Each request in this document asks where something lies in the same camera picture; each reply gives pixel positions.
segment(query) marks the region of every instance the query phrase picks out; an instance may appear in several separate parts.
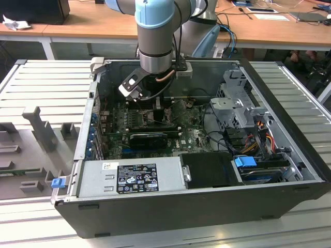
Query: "desk leg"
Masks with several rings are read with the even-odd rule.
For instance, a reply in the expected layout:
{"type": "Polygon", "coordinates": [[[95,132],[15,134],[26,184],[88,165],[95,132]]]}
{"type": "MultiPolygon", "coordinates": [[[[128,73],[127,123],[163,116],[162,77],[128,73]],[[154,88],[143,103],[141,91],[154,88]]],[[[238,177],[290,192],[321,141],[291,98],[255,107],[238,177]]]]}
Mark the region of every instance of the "desk leg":
{"type": "Polygon", "coordinates": [[[254,60],[254,53],[255,53],[255,49],[254,48],[243,48],[243,55],[249,61],[253,61],[254,60]]]}
{"type": "Polygon", "coordinates": [[[41,37],[39,42],[42,44],[43,50],[48,60],[57,59],[50,37],[41,37]]]}
{"type": "Polygon", "coordinates": [[[94,52],[93,52],[93,48],[92,48],[92,44],[91,43],[87,43],[87,50],[88,50],[88,54],[90,56],[93,56],[94,55],[94,52]]]}

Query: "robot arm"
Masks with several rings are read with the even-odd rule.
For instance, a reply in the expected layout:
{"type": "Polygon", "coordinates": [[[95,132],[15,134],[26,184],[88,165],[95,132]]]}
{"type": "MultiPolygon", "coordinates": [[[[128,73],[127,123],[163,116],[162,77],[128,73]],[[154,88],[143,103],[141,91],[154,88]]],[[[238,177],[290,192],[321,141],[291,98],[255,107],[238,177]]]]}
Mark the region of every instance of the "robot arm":
{"type": "Polygon", "coordinates": [[[186,54],[204,57],[213,47],[219,26],[216,19],[197,20],[204,18],[207,9],[215,12],[217,0],[106,0],[106,4],[113,10],[124,14],[134,15],[138,30],[140,68],[131,73],[119,86],[120,92],[128,100],[148,101],[160,96],[173,82],[177,63],[172,68],[172,44],[174,33],[179,37],[178,50],[181,50],[182,29],[183,47],[186,54]],[[139,84],[151,95],[143,97],[139,84]]]}
{"type": "Polygon", "coordinates": [[[140,65],[161,74],[172,64],[172,37],[195,11],[196,0],[106,0],[124,14],[134,15],[138,29],[140,65]]]}

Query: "sticker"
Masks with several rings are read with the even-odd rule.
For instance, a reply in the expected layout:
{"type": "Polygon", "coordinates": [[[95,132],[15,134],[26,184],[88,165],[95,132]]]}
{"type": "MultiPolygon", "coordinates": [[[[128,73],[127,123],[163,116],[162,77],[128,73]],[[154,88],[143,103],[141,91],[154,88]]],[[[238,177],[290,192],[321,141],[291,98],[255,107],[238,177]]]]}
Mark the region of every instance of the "sticker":
{"type": "Polygon", "coordinates": [[[118,194],[143,193],[159,191],[156,164],[121,165],[104,163],[111,168],[117,164],[118,194]]]}
{"type": "Polygon", "coordinates": [[[102,169],[117,169],[118,165],[119,165],[118,162],[103,163],[102,169]]]}

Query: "copper pipe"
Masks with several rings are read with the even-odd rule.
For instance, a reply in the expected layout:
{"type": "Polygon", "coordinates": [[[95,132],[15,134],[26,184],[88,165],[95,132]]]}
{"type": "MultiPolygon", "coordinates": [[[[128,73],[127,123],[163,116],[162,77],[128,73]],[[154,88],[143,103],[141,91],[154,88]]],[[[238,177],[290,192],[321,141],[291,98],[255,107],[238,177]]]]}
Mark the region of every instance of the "copper pipe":
{"type": "Polygon", "coordinates": [[[156,80],[156,82],[161,83],[161,82],[167,80],[168,78],[170,78],[174,73],[175,73],[175,70],[172,70],[171,72],[168,73],[168,75],[164,76],[163,78],[155,79],[155,80],[156,80]]]}

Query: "paper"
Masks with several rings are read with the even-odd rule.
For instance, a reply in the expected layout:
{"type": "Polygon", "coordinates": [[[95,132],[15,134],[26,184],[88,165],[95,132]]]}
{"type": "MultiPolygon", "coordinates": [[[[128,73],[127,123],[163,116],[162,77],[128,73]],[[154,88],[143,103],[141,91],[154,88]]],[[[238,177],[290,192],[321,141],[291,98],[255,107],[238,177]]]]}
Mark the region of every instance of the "paper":
{"type": "Polygon", "coordinates": [[[286,17],[277,14],[254,14],[260,20],[289,21],[286,17]]]}
{"type": "Polygon", "coordinates": [[[4,24],[7,28],[17,31],[17,29],[25,29],[30,28],[29,24],[26,21],[13,21],[11,19],[6,18],[3,15],[4,21],[2,24],[4,24]]]}

